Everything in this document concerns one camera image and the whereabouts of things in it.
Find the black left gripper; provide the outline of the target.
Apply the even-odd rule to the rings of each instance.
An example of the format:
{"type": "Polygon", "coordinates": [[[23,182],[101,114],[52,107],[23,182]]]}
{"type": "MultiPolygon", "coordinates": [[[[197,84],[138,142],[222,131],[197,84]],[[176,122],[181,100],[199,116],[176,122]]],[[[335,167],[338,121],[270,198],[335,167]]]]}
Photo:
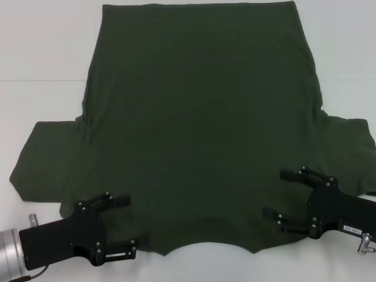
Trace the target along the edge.
{"type": "Polygon", "coordinates": [[[104,224],[95,212],[128,207],[130,202],[128,194],[112,196],[105,192],[78,201],[77,210],[66,219],[19,231],[26,269],[35,270],[73,257],[88,259],[93,266],[134,260],[138,250],[149,247],[150,234],[108,243],[104,224]]]}

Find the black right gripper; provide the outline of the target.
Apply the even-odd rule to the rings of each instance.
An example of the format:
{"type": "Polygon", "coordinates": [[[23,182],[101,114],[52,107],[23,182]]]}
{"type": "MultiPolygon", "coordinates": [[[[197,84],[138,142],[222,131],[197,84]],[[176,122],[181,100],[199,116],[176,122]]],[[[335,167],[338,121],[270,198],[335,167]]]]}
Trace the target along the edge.
{"type": "Polygon", "coordinates": [[[364,233],[375,237],[375,202],[343,193],[337,188],[335,177],[302,166],[297,172],[281,169],[280,179],[315,190],[308,200],[304,220],[269,207],[262,208],[263,217],[274,221],[278,231],[310,238],[320,238],[331,230],[359,238],[364,233]]]}

